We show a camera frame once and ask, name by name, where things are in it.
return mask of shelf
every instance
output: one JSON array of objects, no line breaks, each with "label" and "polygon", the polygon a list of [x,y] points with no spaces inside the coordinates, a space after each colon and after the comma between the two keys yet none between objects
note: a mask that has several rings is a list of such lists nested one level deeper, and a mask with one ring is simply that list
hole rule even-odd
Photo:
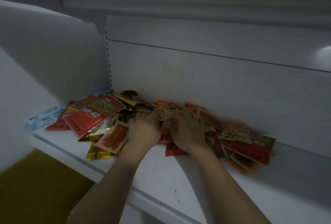
[{"label": "shelf", "polygon": [[[77,142],[71,131],[40,129],[30,142],[95,182],[115,161],[86,162],[90,143]],[[224,165],[271,223],[328,223],[331,159],[281,144],[274,150],[271,164],[261,166],[254,176],[243,176]],[[166,223],[207,223],[208,208],[196,165],[188,155],[165,157],[164,153],[162,145],[148,152],[135,175],[128,203]]]}]

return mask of hand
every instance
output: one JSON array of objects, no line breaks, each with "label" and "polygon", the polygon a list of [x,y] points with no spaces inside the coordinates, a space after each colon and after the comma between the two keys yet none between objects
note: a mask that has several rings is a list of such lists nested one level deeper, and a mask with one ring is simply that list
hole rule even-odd
[{"label": "hand", "polygon": [[200,147],[208,148],[205,142],[205,121],[202,118],[188,108],[184,108],[182,115],[174,112],[172,116],[178,121],[178,131],[174,128],[168,131],[180,149],[191,154]]},{"label": "hand", "polygon": [[159,113],[159,110],[138,112],[135,120],[130,120],[127,146],[134,149],[135,153],[146,155],[159,141],[161,137],[159,120],[157,119]]}]

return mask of yellow floor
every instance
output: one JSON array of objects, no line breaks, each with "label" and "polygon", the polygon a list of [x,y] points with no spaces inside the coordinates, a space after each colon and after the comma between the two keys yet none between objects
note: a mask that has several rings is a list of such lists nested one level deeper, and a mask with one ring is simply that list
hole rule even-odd
[{"label": "yellow floor", "polygon": [[35,150],[0,175],[0,223],[67,222],[94,182]]}]

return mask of person's right hand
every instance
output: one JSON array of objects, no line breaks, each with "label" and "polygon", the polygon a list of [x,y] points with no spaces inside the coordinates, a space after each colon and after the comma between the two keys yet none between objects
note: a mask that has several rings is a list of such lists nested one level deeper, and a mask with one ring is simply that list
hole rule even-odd
[{"label": "person's right hand", "polygon": [[169,128],[175,144],[182,150],[191,154],[200,147],[208,148],[205,142],[205,121],[189,108],[184,108],[183,114],[172,113],[178,121],[178,130]]}]

